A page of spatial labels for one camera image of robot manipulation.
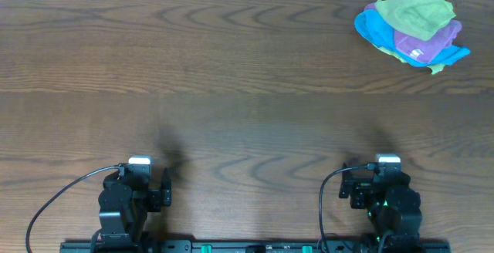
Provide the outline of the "green microfiber cloth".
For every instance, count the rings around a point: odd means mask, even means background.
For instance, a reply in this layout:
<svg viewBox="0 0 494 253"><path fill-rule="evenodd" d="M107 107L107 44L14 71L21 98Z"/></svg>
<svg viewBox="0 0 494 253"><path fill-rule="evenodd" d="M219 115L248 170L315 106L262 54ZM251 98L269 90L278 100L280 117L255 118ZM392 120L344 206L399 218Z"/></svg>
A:
<svg viewBox="0 0 494 253"><path fill-rule="evenodd" d="M374 7L392 28L422 41L456 17L452 3L446 0L377 0Z"/></svg>

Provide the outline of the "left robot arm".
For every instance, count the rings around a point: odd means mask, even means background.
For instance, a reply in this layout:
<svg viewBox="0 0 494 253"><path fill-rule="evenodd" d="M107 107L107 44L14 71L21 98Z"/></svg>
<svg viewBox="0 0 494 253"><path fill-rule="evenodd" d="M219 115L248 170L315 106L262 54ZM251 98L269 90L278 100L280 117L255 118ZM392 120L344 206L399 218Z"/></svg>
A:
<svg viewBox="0 0 494 253"><path fill-rule="evenodd" d="M92 237L91 252L158 252L144 232L150 212L159 212L172 202L171 178L163 169L159 187L151 188L149 164L119 164L103 180L98 197L101 228Z"/></svg>

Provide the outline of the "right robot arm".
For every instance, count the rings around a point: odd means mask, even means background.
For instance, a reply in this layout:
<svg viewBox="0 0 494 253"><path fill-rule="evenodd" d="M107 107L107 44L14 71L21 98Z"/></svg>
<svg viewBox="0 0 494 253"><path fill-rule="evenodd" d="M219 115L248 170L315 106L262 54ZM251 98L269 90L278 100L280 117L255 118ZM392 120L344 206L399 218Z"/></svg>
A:
<svg viewBox="0 0 494 253"><path fill-rule="evenodd" d="M364 209L374 233L363 236L362 252L412 252L419 248L420 194L399 163L343 165L339 197Z"/></svg>

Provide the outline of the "yellow-green cloth at bottom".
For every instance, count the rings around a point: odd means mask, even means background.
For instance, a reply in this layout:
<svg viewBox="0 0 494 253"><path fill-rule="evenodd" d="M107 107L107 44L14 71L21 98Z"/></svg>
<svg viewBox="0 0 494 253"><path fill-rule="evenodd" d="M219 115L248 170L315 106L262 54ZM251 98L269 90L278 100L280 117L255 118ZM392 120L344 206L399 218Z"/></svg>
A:
<svg viewBox="0 0 494 253"><path fill-rule="evenodd" d="M379 49L380 51L382 51L383 53L385 53L385 54L387 54L389 56L393 56L394 58L396 58L401 63L407 63L407 61L405 59L403 59L401 56L399 56L394 51L391 51L391 50L386 49L384 47L377 47L377 46L375 46L375 48ZM445 64L443 64L443 63L434 64L434 65L428 66L428 68L431 70L431 74L434 75L434 74L437 74L437 73L441 72L445 68Z"/></svg>

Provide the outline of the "purple microfiber cloth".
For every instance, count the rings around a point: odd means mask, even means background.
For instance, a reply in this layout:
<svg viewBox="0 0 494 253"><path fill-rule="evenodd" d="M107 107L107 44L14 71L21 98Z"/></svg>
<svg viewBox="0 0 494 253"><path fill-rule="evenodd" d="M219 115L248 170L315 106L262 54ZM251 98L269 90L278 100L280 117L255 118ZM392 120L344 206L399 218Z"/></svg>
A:
<svg viewBox="0 0 494 253"><path fill-rule="evenodd" d="M432 62L462 29L446 0L378 0L365 9L377 12L394 30L396 50L419 62Z"/></svg>

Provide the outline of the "blue microfiber cloth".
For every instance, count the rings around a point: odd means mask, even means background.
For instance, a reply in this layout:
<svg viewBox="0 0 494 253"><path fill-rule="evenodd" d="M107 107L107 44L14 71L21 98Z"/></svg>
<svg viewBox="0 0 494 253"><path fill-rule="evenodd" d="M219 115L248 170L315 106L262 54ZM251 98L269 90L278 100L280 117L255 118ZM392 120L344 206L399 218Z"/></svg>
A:
<svg viewBox="0 0 494 253"><path fill-rule="evenodd" d="M356 30L373 46L396 52L414 67L421 68L439 63L451 66L471 52L466 47L452 44L462 30L461 23L456 20L451 20L428 41L397 31L373 9L360 13L354 24Z"/></svg>

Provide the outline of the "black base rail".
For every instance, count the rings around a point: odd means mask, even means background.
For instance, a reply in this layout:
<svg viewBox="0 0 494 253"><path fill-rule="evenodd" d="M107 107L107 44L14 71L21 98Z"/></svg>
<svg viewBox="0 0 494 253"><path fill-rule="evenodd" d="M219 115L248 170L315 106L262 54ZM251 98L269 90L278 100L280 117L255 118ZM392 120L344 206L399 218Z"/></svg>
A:
<svg viewBox="0 0 494 253"><path fill-rule="evenodd" d="M330 252L377 252L378 244L368 248L360 241L327 242ZM60 245L60 253L84 253L91 252L90 241L63 242ZM193 242L189 240L150 241L142 245L141 251L131 249L107 249L102 242L97 242L92 252L153 252L153 253L320 253L325 252L321 242L287 242L287 241L204 241ZM447 242L425 242L417 250L392 251L383 248L382 252L427 252L450 253L451 248Z"/></svg>

